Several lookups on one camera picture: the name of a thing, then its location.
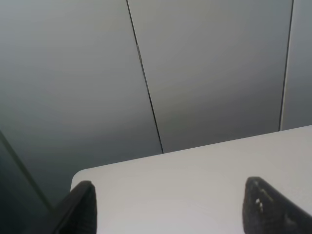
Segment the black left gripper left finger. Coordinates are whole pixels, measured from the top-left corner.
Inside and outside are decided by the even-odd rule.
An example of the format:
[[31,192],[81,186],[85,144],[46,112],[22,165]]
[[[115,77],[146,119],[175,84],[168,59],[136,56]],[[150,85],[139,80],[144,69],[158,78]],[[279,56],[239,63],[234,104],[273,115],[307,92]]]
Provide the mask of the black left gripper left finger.
[[52,212],[52,234],[95,234],[98,210],[92,182],[80,182]]

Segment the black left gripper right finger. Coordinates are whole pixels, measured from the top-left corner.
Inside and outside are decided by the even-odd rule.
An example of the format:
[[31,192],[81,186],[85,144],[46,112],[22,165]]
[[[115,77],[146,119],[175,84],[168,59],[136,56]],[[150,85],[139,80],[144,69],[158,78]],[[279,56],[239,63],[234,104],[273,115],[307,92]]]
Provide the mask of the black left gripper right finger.
[[312,216],[264,179],[247,178],[242,205],[246,234],[310,234]]

